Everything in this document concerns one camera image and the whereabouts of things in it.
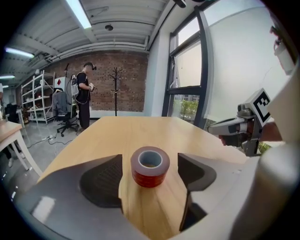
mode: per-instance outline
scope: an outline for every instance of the black shirt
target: black shirt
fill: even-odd
[[[77,75],[77,83],[78,83],[78,89],[79,89],[79,94],[77,96],[77,101],[81,102],[81,103],[85,103],[87,100],[90,101],[90,92],[89,90],[86,89],[82,89],[79,87],[80,83],[85,84],[86,86],[89,85],[89,81],[88,78],[86,76],[86,74],[84,72],[80,72]]]

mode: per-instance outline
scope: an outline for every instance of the roll of tape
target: roll of tape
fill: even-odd
[[[170,166],[168,155],[156,147],[142,147],[131,157],[131,172],[135,182],[146,188],[161,184]]]

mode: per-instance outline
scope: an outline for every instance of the black coat stand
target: black coat stand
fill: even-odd
[[[119,89],[117,89],[117,80],[118,80],[118,74],[119,72],[122,71],[122,69],[118,70],[117,67],[114,67],[113,68],[113,72],[114,72],[114,76],[113,75],[110,75],[110,77],[113,78],[114,80],[114,111],[115,111],[115,116],[117,116],[117,92],[119,91]]]

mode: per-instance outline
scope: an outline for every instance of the gray jacket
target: gray jacket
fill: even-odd
[[[65,92],[55,92],[52,95],[52,108],[58,111],[58,115],[68,113],[68,100]]]

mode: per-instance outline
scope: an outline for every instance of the window frame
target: window frame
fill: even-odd
[[[215,1],[207,1],[203,3],[200,6],[195,6],[194,11],[175,29],[174,32],[170,34],[170,44],[175,39],[178,42],[178,38],[176,37],[178,33],[187,25],[189,24],[195,17],[198,20],[199,24],[199,31],[194,33],[192,36],[190,36],[187,40],[185,40],[181,45],[176,47],[171,53],[169,53],[169,59],[168,59],[168,72],[167,72],[167,81],[165,85],[165,97],[164,97],[164,104],[163,104],[163,110],[162,110],[162,116],[170,116],[170,113],[172,113],[173,105],[170,104],[170,102],[174,101],[175,95],[199,95],[199,102],[197,107],[197,112],[195,115],[194,125],[197,127],[200,127],[204,129],[205,126],[205,120],[204,115],[206,111],[206,106],[208,102],[208,94],[207,89],[210,87],[210,80],[212,79],[211,76],[209,76],[209,71],[212,70],[211,66],[213,64],[213,52],[212,52],[212,46],[209,44],[210,47],[210,56],[208,51],[208,37],[209,37],[209,28],[208,24],[204,15],[204,10],[211,6]],[[200,78],[200,85],[196,86],[188,86],[188,87],[180,87],[180,88],[169,88],[171,81],[173,81],[174,78],[174,67],[172,69],[172,62],[174,61],[174,57],[184,50],[188,49],[191,45],[193,45],[196,42],[200,42],[201,45],[201,51],[202,51],[202,70],[201,70],[201,78]]]

